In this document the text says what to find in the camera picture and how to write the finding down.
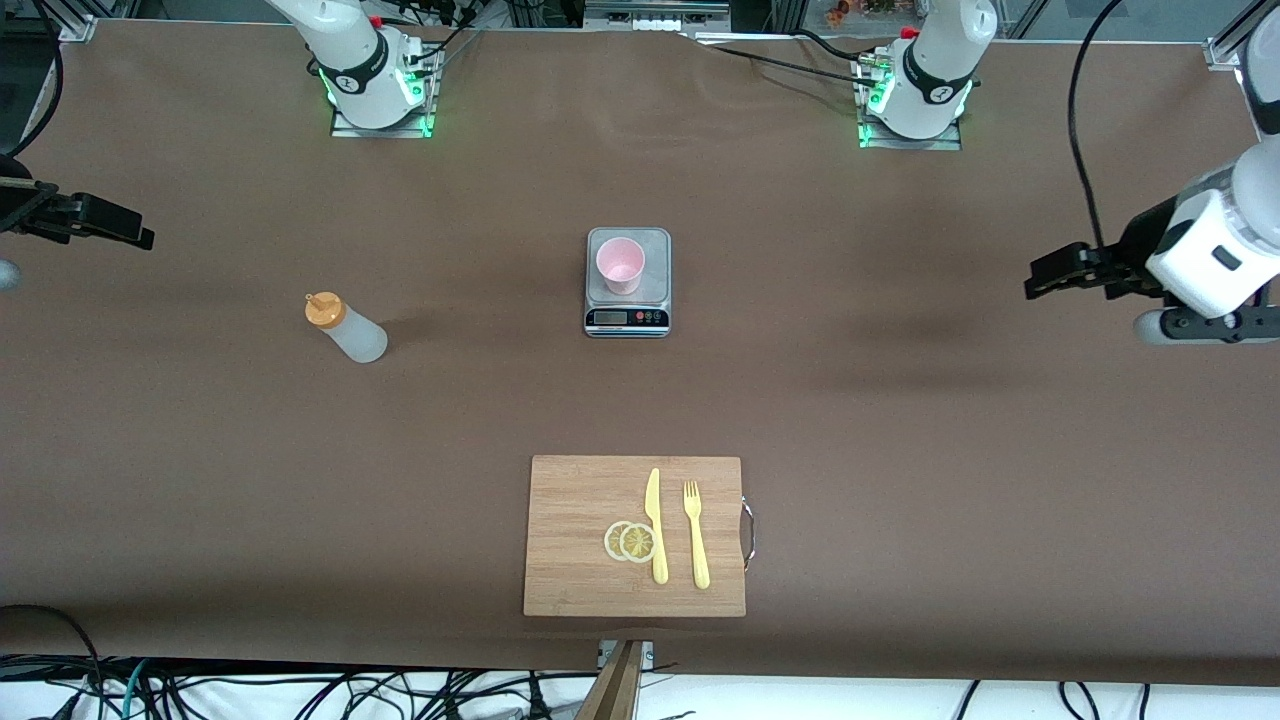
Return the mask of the brown table cover sheet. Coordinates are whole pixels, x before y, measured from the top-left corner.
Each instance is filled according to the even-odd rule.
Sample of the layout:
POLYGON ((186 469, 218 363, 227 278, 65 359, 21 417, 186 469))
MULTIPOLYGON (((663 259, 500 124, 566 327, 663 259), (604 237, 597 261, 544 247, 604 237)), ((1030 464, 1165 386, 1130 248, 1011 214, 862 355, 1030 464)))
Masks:
POLYGON ((157 240, 0 238, 0 603, 109 655, 1280 684, 1280 343, 1023 296, 1089 234, 1073 47, 878 152, 836 81, 677 35, 454 45, 419 140, 332 137, 288 26, 67 49, 23 161, 157 240), (596 227, 669 233, 666 337, 584 332, 596 227), (525 616, 539 454, 739 457, 745 616, 525 616))

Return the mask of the yellow plastic fork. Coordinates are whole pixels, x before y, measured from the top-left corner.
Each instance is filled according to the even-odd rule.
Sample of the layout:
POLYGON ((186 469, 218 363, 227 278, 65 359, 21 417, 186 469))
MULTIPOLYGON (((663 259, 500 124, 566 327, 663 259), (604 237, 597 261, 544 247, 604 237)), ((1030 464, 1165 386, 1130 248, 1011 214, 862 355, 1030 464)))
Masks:
POLYGON ((701 533, 701 496, 698 483, 684 483, 684 511, 690 524, 691 562, 694 584, 700 591, 710 587, 710 569, 701 533))

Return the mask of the silver digital kitchen scale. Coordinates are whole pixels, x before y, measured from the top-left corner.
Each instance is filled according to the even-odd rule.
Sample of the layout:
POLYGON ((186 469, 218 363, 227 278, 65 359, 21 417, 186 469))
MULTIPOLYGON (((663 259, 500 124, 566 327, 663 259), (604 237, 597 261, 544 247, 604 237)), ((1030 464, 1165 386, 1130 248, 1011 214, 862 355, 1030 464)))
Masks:
POLYGON ((672 325, 672 238, 658 227, 596 227, 586 236, 582 328, 591 337, 660 338, 672 325), (595 268, 596 250, 609 238, 628 237, 645 250, 646 266, 636 292, 609 292, 595 268))

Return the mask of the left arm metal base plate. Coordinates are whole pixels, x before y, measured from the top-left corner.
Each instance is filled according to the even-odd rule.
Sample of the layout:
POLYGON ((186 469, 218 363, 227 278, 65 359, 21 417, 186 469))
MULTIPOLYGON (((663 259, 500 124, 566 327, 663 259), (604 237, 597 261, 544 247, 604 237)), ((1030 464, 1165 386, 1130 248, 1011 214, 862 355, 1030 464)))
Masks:
POLYGON ((858 102, 858 140, 861 149, 893 149, 918 151, 960 151, 963 149, 963 133, 960 117, 964 105, 959 106, 956 114, 945 132, 933 138, 909 138, 892 131, 881 117, 872 111, 874 101, 883 100, 893 90, 895 78, 890 69, 891 63, 887 55, 877 51, 861 53, 856 60, 849 63, 855 78, 870 79, 870 87, 859 86, 855 88, 858 102))

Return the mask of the translucent sauce bottle orange cap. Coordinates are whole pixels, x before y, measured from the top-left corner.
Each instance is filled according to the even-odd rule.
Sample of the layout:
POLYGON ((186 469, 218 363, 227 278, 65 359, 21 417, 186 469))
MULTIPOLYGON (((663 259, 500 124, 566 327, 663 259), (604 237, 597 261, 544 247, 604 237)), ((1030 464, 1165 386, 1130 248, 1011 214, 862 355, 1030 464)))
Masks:
POLYGON ((307 293, 305 316, 355 363, 375 363, 389 347, 387 332, 353 310, 337 293, 328 291, 307 293))

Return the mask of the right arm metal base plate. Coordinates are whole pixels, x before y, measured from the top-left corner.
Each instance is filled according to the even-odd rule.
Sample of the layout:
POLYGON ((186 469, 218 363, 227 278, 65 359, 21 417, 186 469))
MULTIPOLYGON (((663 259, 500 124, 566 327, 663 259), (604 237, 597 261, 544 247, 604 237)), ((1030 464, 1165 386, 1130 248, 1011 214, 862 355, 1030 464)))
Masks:
POLYGON ((419 61, 407 70, 394 69, 379 78, 381 87, 372 95, 376 108, 362 110, 360 119, 381 120, 392 111, 404 110, 394 122, 383 127, 365 127, 346 113, 332 87, 326 100, 332 108, 330 135, 347 138, 430 138, 436 123, 436 109, 443 76, 442 55, 419 61))

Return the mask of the wooden post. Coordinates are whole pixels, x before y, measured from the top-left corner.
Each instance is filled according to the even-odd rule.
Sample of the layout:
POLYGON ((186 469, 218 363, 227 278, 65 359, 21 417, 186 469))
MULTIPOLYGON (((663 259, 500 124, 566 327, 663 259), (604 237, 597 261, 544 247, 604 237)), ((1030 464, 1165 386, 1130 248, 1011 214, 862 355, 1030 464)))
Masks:
POLYGON ((600 670, 573 720, 634 720, 644 671, 639 641, 622 641, 600 670))

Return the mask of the wooden cutting board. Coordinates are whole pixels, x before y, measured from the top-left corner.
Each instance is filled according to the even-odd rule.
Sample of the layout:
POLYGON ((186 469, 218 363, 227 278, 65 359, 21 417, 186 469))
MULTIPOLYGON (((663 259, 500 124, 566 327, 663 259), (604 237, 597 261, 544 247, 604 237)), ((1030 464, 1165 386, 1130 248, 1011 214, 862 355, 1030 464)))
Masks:
POLYGON ((564 456, 532 460, 524 612, 530 618, 741 618, 746 555, 740 538, 742 466, 736 457, 564 456), (603 544, 616 521, 650 527, 646 482, 660 470, 662 532, 669 582, 649 562, 614 561, 603 544), (692 579, 684 483, 701 496, 710 587, 692 579))

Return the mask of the yellow plastic knife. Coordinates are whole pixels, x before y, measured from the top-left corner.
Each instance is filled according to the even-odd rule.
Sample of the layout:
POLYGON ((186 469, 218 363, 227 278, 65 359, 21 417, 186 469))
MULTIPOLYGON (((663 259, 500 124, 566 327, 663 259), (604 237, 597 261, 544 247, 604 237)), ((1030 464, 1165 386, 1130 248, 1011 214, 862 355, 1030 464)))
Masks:
POLYGON ((669 582, 669 569, 662 532, 660 470, 658 468, 652 469, 646 482, 645 512, 653 530, 652 577, 657 584, 664 585, 669 582))

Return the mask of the silver metal rail fixture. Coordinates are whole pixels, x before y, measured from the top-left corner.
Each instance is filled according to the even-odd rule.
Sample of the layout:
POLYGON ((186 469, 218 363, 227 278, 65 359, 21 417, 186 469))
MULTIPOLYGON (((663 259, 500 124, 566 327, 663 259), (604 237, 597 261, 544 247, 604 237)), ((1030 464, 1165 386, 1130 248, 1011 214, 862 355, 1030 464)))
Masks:
POLYGON ((582 27, 591 31, 730 33, 730 0, 584 0, 582 27))

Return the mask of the pink plastic cup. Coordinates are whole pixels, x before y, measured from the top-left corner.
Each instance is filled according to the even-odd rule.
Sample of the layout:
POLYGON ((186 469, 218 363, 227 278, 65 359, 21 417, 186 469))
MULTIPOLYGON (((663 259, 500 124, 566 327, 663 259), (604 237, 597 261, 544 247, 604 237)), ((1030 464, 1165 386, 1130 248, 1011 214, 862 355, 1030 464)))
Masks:
POLYGON ((644 247, 628 237, 607 240, 595 254, 595 268, 605 288, 620 296, 637 291, 646 266, 644 247))

